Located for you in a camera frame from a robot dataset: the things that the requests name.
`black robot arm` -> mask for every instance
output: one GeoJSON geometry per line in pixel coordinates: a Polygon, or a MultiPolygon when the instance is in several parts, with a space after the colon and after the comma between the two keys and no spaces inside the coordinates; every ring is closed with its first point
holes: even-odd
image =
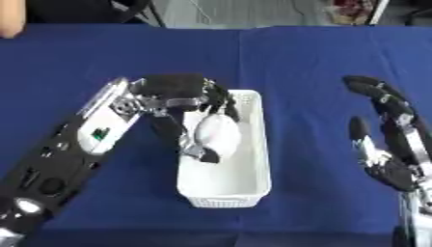
{"type": "Polygon", "coordinates": [[[149,75],[110,82],[83,109],[59,124],[0,179],[0,247],[16,246],[84,188],[117,141],[142,116],[178,150],[217,163],[212,150],[187,138],[170,109],[207,107],[236,116],[227,90],[198,74],[149,75]]]}
{"type": "Polygon", "coordinates": [[[432,212],[432,138],[417,111],[384,81],[364,76],[343,81],[351,92],[370,98],[389,148],[377,149],[365,121],[351,119],[350,138],[367,173],[398,191],[418,192],[423,208],[432,212]]]}

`person's arm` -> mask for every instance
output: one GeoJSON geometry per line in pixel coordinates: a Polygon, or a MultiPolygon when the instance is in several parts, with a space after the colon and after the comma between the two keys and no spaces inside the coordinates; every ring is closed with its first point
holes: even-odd
{"type": "Polygon", "coordinates": [[[13,38],[25,24],[25,0],[0,0],[0,38],[13,38]]]}

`chair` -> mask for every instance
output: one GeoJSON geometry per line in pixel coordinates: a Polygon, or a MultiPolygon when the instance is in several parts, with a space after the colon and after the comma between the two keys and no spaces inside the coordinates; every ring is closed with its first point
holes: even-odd
{"type": "Polygon", "coordinates": [[[432,14],[432,1],[430,0],[417,0],[411,1],[415,5],[420,6],[418,10],[413,11],[406,15],[405,25],[412,26],[417,17],[421,17],[426,14],[432,14]]]}

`white plastic basket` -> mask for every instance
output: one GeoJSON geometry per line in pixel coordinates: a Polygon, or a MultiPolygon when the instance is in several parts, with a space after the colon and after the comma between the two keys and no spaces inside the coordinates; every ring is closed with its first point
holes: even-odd
{"type": "MultiPolygon", "coordinates": [[[[230,90],[240,115],[241,143],[235,154],[219,164],[179,159],[177,190],[195,207],[251,207],[271,189],[261,97],[252,90],[230,90]]],[[[184,116],[191,137],[205,117],[201,112],[184,116]]]]}

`table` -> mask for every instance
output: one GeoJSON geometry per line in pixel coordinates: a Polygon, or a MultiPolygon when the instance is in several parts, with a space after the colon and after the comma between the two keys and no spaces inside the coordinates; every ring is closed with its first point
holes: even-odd
{"type": "MultiPolygon", "coordinates": [[[[372,124],[377,118],[340,78],[386,79],[430,121],[431,39],[430,29],[398,27],[30,26],[18,39],[0,41],[0,173],[107,80],[197,71],[262,94],[270,195],[255,208],[192,208],[176,192],[175,155],[141,120],[88,190],[45,226],[47,233],[102,231],[106,239],[115,230],[388,234],[397,224],[396,195],[357,165],[346,129],[354,114],[372,124]]],[[[339,237],[333,239],[338,246],[339,237]]]]}

